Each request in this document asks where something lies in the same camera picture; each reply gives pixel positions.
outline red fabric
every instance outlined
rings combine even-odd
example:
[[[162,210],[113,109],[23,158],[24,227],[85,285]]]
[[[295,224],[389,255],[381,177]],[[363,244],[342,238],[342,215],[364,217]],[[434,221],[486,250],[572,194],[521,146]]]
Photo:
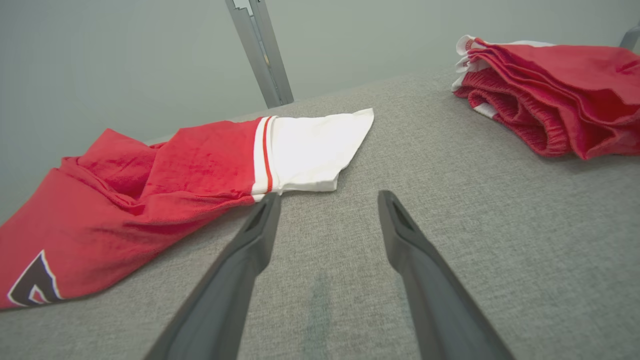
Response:
[[[494,119],[538,154],[640,154],[640,57],[616,47],[475,41],[487,49],[469,50],[470,62],[491,68],[468,73],[454,93],[473,106],[494,105]],[[509,116],[515,108],[529,114]]]
[[[108,288],[228,208],[253,204],[259,122],[181,129],[150,147],[108,129],[85,155],[63,158],[0,227],[0,307]],[[34,276],[35,286],[18,282]]]

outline gray textured tablecloth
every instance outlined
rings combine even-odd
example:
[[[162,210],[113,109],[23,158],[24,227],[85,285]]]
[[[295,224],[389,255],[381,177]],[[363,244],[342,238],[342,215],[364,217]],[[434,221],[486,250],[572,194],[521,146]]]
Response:
[[[288,193],[241,359],[419,357],[376,195],[396,193],[519,359],[630,359],[640,348],[640,158],[540,158],[449,92],[405,76],[260,115],[373,107],[333,193]],[[243,223],[178,242],[111,289],[0,313],[2,359],[140,359]]]

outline black and white logo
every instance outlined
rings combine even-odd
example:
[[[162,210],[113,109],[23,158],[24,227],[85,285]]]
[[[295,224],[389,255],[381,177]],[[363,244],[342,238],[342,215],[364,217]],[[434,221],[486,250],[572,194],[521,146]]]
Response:
[[[49,268],[44,250],[23,271],[7,297],[20,306],[34,306],[64,299],[58,292],[56,276]]]

